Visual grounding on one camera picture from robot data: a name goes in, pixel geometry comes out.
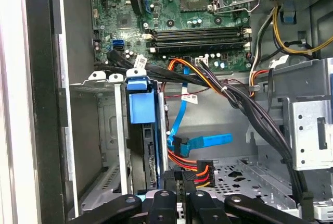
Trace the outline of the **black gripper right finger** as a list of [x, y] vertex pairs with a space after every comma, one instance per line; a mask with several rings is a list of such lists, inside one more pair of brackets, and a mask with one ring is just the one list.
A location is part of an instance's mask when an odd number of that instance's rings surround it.
[[224, 202], [200, 190], [191, 171], [182, 171], [182, 196], [186, 223], [308, 223], [299, 217], [242, 194], [229, 195]]

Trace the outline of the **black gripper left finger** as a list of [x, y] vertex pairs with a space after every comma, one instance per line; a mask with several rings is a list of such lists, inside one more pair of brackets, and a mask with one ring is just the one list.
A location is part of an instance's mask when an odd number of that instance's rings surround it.
[[136, 195], [121, 195], [82, 214], [69, 223], [176, 223], [177, 195], [174, 171], [163, 175], [163, 188], [151, 190], [141, 200]]

